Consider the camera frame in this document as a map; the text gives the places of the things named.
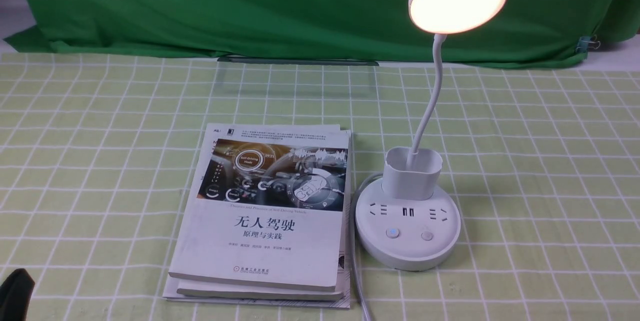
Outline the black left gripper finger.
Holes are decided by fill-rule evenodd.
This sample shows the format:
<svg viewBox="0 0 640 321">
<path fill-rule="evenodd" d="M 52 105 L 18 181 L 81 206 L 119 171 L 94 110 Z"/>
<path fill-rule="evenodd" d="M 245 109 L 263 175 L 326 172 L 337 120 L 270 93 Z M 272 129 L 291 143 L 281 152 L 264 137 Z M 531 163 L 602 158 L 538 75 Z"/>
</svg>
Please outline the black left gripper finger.
<svg viewBox="0 0 640 321">
<path fill-rule="evenodd" d="M 34 288 L 34 278 L 26 269 L 12 271 L 0 287 L 0 319 L 25 321 Z"/>
</svg>

